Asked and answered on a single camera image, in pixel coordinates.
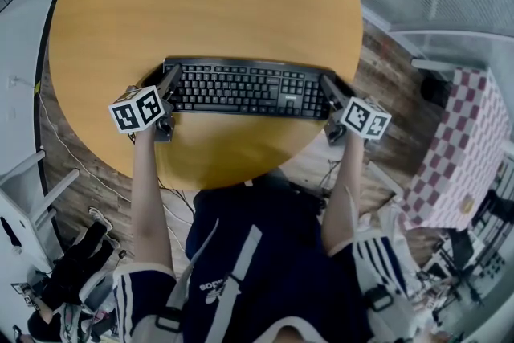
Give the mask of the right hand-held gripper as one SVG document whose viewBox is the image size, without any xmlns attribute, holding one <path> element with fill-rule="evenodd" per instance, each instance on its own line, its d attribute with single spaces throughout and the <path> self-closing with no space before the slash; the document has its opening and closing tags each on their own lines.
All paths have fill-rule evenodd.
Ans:
<svg viewBox="0 0 514 343">
<path fill-rule="evenodd" d="M 341 145 L 348 131 L 365 140 L 381 140 L 392 116 L 380 104 L 369 98 L 348 99 L 348 85 L 338 76 L 322 75 L 320 86 L 333 108 L 324 127 L 330 145 Z"/>
</svg>

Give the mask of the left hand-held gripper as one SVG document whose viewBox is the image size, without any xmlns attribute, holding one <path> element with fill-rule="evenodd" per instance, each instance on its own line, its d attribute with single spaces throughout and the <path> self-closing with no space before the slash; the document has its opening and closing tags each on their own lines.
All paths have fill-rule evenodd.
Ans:
<svg viewBox="0 0 514 343">
<path fill-rule="evenodd" d="M 164 66 L 164 76 L 155 86 L 132 88 L 108 106 L 119 133 L 130 134 L 155 126 L 156 142 L 171 142 L 174 131 L 173 105 L 166 100 L 174 94 L 182 77 L 182 65 Z"/>
</svg>

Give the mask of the black computer keyboard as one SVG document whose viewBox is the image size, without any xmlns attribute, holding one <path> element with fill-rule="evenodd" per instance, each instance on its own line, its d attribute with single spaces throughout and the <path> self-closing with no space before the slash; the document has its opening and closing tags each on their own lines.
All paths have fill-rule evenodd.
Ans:
<svg viewBox="0 0 514 343">
<path fill-rule="evenodd" d="M 325 120 L 330 106 L 320 82 L 336 73 L 292 63 L 222 58 L 167 58 L 161 74 L 180 65 L 167 100 L 177 112 Z"/>
</svg>

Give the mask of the person's right forearm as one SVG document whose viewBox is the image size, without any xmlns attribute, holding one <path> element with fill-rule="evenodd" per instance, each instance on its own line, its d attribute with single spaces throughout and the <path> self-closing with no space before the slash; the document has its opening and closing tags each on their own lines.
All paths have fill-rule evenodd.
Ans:
<svg viewBox="0 0 514 343">
<path fill-rule="evenodd" d="M 322 243 L 329 256 L 353 241 L 363 165 L 364 140 L 354 132 L 347 132 L 345 151 L 321 225 Z"/>
</svg>

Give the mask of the person's left forearm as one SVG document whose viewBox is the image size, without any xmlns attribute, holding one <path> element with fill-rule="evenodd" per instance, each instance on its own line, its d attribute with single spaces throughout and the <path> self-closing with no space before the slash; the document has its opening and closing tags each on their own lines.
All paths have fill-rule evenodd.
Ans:
<svg viewBox="0 0 514 343">
<path fill-rule="evenodd" d="M 136 134 L 131 190 L 134 259 L 173 270 L 173 256 L 165 209 L 158 184 L 155 127 Z"/>
</svg>

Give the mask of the round wooden table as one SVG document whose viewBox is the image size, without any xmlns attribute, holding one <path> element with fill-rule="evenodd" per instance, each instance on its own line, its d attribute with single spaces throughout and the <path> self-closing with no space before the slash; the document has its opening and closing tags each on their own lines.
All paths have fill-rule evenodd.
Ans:
<svg viewBox="0 0 514 343">
<path fill-rule="evenodd" d="M 108 106 L 168 56 L 277 60 L 351 81 L 363 37 L 360 0 L 58 0 L 49 62 L 78 138 L 130 175 L 133 144 Z"/>
</svg>

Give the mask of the checkered tablecloth table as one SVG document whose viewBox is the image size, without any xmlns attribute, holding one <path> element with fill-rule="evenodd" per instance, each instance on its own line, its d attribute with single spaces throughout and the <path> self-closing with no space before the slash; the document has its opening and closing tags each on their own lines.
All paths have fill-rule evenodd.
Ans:
<svg viewBox="0 0 514 343">
<path fill-rule="evenodd" d="M 430 148 L 405 191 L 407 228 L 467 228 L 493 183 L 511 130 L 492 72 L 457 68 Z"/>
</svg>

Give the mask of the person's navy white striped shirt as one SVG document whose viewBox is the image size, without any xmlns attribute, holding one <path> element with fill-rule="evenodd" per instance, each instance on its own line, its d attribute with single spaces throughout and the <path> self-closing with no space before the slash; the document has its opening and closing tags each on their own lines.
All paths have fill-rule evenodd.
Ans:
<svg viewBox="0 0 514 343">
<path fill-rule="evenodd" d="M 120 343 L 407 343 L 414 308 L 389 239 L 357 232 L 326 250 L 316 213 L 258 187 L 196 197 L 180 276 L 157 263 L 116 270 Z"/>
</svg>

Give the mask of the white desk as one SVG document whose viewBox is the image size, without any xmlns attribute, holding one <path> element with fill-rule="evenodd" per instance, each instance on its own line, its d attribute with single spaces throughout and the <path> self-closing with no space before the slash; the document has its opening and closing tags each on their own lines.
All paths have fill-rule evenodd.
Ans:
<svg viewBox="0 0 514 343">
<path fill-rule="evenodd" d="M 21 256 L 41 272 L 49 272 L 63 255 L 53 203 L 80 175 L 77 168 L 71 169 L 45 194 L 39 175 L 45 155 L 40 150 L 0 175 L 0 216 L 20 241 Z"/>
</svg>

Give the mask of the white shelf rack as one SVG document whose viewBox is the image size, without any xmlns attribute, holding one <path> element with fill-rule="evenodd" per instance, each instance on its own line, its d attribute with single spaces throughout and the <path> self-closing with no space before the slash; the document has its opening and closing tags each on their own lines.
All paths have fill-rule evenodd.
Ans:
<svg viewBox="0 0 514 343">
<path fill-rule="evenodd" d="M 453 303 L 483 304 L 506 271 L 508 262 L 500 249 L 511 230 L 505 223 L 478 233 L 455 229 L 443 233 L 418 274 L 437 289 L 430 302 L 434 316 L 441 317 Z"/>
</svg>

